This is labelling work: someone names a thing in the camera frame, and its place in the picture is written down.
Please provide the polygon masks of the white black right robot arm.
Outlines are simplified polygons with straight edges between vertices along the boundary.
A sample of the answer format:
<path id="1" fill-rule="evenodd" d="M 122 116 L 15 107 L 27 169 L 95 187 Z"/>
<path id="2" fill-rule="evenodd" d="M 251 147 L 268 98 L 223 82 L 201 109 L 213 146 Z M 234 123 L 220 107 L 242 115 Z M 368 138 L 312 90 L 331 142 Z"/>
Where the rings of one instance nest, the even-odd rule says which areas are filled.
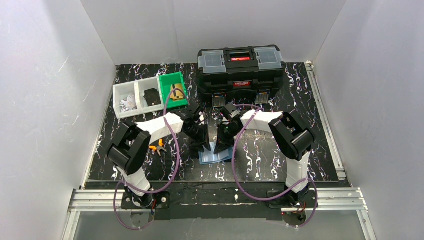
<path id="1" fill-rule="evenodd" d="M 221 108 L 223 121 L 217 127 L 214 153 L 236 148 L 245 130 L 259 130 L 273 135 L 279 150 L 286 157 L 286 180 L 284 191 L 271 197 L 260 198 L 246 192 L 237 177 L 235 183 L 241 192 L 255 201 L 272 202 L 282 200 L 296 205 L 308 194 L 312 179 L 308 177 L 308 161 L 312 145 L 316 141 L 312 129 L 296 111 L 265 112 L 258 106 L 241 113 L 237 105 L 228 103 Z"/>

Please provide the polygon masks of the blue leather card holder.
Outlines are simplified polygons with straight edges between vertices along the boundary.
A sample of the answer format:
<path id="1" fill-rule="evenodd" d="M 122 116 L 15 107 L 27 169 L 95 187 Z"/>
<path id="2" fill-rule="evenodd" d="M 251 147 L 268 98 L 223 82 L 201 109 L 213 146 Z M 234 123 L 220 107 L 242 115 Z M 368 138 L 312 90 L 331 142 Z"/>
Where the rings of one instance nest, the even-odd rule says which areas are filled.
<path id="1" fill-rule="evenodd" d="M 204 149 L 204 152 L 199 151 L 199 163 L 201 165 L 209 165 L 215 163 L 221 163 L 232 159 L 233 147 L 230 147 L 224 151 L 214 154 L 212 151 Z"/>

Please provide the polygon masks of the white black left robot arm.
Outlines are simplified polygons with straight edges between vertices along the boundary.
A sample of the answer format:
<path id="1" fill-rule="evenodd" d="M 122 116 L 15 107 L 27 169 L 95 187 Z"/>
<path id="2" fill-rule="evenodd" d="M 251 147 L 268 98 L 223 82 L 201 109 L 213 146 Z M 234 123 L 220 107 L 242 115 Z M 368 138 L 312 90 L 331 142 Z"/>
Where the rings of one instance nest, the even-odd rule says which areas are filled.
<path id="1" fill-rule="evenodd" d="M 143 164 L 152 143 L 169 135 L 183 133 L 190 138 L 192 149 L 211 150 L 209 129 L 203 122 L 204 108 L 192 103 L 184 109 L 174 109 L 153 120 L 123 122 L 110 143 L 107 158 L 122 174 L 126 193 L 131 202 L 142 208 L 149 207 L 155 191 L 147 180 Z"/>

